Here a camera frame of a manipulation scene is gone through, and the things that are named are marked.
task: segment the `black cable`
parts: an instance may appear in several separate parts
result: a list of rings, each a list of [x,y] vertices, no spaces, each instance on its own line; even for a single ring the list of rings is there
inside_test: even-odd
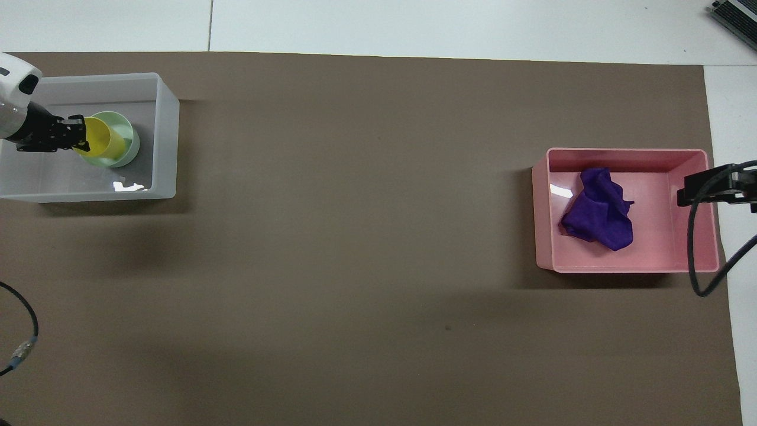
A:
[[[39,335],[39,322],[37,321],[37,314],[34,312],[34,308],[29,304],[29,302],[24,299],[23,296],[21,296],[21,293],[17,292],[16,289],[13,287],[7,285],[6,283],[3,283],[0,281],[0,287],[6,289],[8,292],[10,292],[12,295],[16,296],[17,299],[21,301],[23,304],[23,307],[26,308],[26,311],[29,312],[29,316],[32,318],[32,328],[33,328],[33,334],[32,334],[32,343],[33,341],[36,341],[36,338]],[[9,365],[2,371],[0,371],[0,376],[7,374],[9,371],[13,370],[15,368],[14,365]]]
[[[736,262],[741,260],[742,257],[755,245],[757,245],[757,235],[753,236],[749,241],[746,242],[741,248],[733,255],[730,259],[728,259],[728,262],[725,263],[723,268],[718,271],[718,273],[715,275],[714,278],[712,278],[712,281],[710,281],[710,284],[707,285],[707,287],[704,290],[701,290],[699,288],[699,281],[696,279],[696,269],[694,267],[694,218],[696,217],[696,210],[699,207],[699,204],[702,202],[702,200],[707,195],[707,192],[710,188],[712,188],[715,183],[717,183],[720,179],[726,177],[728,174],[731,174],[735,171],[743,171],[745,168],[755,167],[757,166],[757,160],[752,161],[746,161],[741,164],[736,164],[734,166],[731,166],[729,168],[726,168],[723,171],[720,171],[715,176],[710,177],[709,180],[707,180],[704,185],[702,185],[701,188],[699,188],[699,192],[696,193],[696,196],[694,197],[694,200],[691,202],[691,211],[689,212],[689,223],[687,227],[687,239],[686,239],[686,250],[687,250],[687,257],[689,262],[689,279],[691,280],[691,287],[694,289],[694,292],[699,297],[706,297],[712,291],[720,284],[721,281],[723,281],[723,278],[725,278],[725,275],[734,267]]]

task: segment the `yellow cup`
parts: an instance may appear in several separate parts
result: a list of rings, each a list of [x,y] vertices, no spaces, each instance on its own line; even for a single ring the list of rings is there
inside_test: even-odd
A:
[[[87,128],[89,151],[74,148],[79,155],[116,160],[126,151],[126,143],[123,141],[123,137],[111,129],[103,120],[85,117],[84,125]]]

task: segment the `green bowl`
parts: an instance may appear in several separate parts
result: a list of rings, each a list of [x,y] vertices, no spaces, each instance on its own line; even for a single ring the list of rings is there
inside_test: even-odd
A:
[[[82,157],[84,161],[93,166],[102,168],[119,168],[132,162],[139,152],[139,135],[134,131],[134,127],[121,114],[113,111],[103,111],[92,115],[95,118],[103,120],[111,129],[123,137],[125,149],[123,155],[115,160],[111,158]]]

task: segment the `black vent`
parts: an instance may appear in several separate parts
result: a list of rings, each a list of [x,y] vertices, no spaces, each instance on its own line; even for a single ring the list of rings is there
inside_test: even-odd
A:
[[[751,10],[753,14],[757,14],[757,0],[739,0],[739,3]]]
[[[749,2],[752,6],[757,6],[756,0],[740,0],[740,2]],[[715,6],[712,9],[713,18],[739,36],[744,42],[757,49],[757,22],[730,1],[714,3],[713,6]]]

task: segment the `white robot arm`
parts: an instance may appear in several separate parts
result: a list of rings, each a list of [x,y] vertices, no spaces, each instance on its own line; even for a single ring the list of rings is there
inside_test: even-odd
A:
[[[82,115],[68,120],[32,102],[42,72],[0,52],[0,139],[16,143],[18,151],[55,152],[74,146],[89,151]]]

